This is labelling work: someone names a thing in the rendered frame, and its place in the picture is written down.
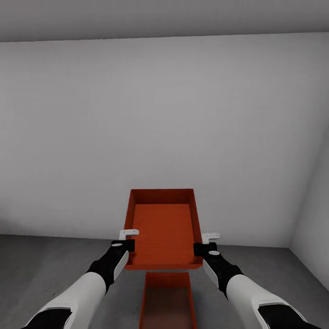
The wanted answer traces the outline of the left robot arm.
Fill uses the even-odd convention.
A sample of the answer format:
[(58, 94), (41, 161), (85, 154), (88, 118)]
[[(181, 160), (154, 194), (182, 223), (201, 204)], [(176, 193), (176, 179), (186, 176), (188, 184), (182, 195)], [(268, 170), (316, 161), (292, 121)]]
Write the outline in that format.
[(135, 251), (135, 240), (126, 237), (137, 235), (136, 229), (121, 230), (120, 240), (112, 241), (105, 255), (22, 329), (89, 329), (109, 286), (124, 269), (129, 253)]

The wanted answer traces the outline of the storage box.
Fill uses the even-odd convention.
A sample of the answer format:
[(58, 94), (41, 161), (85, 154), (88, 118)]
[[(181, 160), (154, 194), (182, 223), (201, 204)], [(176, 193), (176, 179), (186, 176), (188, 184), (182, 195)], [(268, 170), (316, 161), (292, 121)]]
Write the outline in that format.
[(201, 230), (193, 189), (132, 189), (124, 230), (139, 230), (128, 270), (198, 269), (202, 256), (194, 255)]
[(139, 329), (144, 329), (144, 320), (146, 312), (146, 303), (148, 289), (182, 289), (187, 291), (190, 317), (191, 317), (191, 329), (197, 329), (196, 317), (193, 305), (193, 298), (191, 292), (191, 283), (188, 272), (146, 272), (143, 300), (139, 321)]

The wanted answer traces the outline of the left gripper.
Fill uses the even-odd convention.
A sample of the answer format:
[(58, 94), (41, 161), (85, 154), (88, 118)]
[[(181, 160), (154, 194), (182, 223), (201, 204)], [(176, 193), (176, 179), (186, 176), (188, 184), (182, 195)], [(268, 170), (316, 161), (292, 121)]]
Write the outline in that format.
[(129, 252), (134, 252), (135, 251), (135, 240), (134, 239), (128, 239), (128, 240), (114, 240), (111, 242), (111, 245), (113, 245), (114, 243), (124, 243), (124, 245), (126, 245), (127, 250)]

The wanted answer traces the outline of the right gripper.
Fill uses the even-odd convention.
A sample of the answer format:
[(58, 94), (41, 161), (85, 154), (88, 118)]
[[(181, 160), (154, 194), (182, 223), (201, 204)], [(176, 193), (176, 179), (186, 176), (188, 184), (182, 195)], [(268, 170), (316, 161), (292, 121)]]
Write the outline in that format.
[(195, 256), (202, 256), (203, 257), (203, 251), (207, 248), (212, 248), (217, 250), (217, 244), (215, 242), (209, 243), (209, 244), (202, 244), (202, 243), (194, 243), (194, 255)]

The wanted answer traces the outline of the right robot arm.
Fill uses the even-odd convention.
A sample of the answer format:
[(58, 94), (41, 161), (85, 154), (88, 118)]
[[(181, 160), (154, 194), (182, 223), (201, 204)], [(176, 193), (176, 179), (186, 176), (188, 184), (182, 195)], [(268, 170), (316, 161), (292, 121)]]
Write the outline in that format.
[(202, 234), (202, 242), (194, 243), (194, 255), (203, 257), (207, 275), (222, 291), (238, 315), (244, 329), (321, 329), (309, 324), (290, 304), (260, 287), (245, 276), (237, 265), (221, 257), (218, 233)]

